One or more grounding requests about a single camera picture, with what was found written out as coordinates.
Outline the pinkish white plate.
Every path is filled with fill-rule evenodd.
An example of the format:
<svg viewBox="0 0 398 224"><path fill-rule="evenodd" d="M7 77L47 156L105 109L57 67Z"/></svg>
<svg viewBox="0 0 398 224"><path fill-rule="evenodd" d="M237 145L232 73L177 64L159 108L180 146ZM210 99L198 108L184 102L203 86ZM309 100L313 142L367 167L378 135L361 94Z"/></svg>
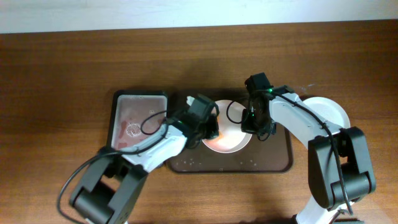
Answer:
<svg viewBox="0 0 398 224"><path fill-rule="evenodd" d="M223 138L217 137L211 140L202 140L206 147L215 152L224 154L233 153L241 150L248 144L252 137L252 134L244 133L241 131L240 124L234 124L228 119L226 115L226 109L230 103L231 100L216 101L216 104L218 105L220 111L219 115L223 117L226 125L226 130L224 132Z"/></svg>

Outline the pale green plate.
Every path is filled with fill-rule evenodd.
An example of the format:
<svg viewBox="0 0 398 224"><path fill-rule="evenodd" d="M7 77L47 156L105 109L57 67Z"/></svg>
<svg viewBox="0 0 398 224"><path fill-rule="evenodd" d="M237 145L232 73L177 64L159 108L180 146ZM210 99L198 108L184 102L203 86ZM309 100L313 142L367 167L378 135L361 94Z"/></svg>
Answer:
<svg viewBox="0 0 398 224"><path fill-rule="evenodd" d="M329 98L316 96L308 98L303 102L330 122L337 124L342 128L351 127L351 123L346 111L335 101Z"/></svg>

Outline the orange green scrub sponge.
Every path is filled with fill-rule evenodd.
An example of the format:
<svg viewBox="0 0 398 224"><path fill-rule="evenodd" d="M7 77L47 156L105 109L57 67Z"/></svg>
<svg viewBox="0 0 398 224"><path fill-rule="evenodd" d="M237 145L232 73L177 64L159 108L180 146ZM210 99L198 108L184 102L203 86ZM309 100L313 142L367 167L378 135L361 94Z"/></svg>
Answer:
<svg viewBox="0 0 398 224"><path fill-rule="evenodd" d="M223 138L224 132L226 130L226 125L225 125L225 121L221 115L217 116L217 123L218 123L218 133L219 133L218 137Z"/></svg>

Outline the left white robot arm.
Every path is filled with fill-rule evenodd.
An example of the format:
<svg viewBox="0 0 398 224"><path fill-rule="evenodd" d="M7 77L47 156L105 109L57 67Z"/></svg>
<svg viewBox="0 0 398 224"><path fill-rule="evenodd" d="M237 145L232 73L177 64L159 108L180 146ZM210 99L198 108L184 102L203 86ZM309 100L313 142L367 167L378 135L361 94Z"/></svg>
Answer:
<svg viewBox="0 0 398 224"><path fill-rule="evenodd" d="M77 168L72 177L85 173L70 206L90 223L126 223L150 172L185 148L218 136L217 104L197 95L188 96L187 105L140 143L120 150L104 147Z"/></svg>

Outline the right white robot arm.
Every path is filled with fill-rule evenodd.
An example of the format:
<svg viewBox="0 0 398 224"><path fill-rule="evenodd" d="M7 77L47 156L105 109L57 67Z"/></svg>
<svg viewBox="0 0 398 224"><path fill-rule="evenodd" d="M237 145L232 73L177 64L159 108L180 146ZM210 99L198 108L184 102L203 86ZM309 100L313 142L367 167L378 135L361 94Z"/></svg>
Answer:
<svg viewBox="0 0 398 224"><path fill-rule="evenodd" d="M353 204L376 189L362 130L332 123L305 105L291 87L272 86L264 73L251 75L244 84L249 97L242 132L269 137L279 123L307 148L312 196L294 222L333 223L341 214L352 215Z"/></svg>

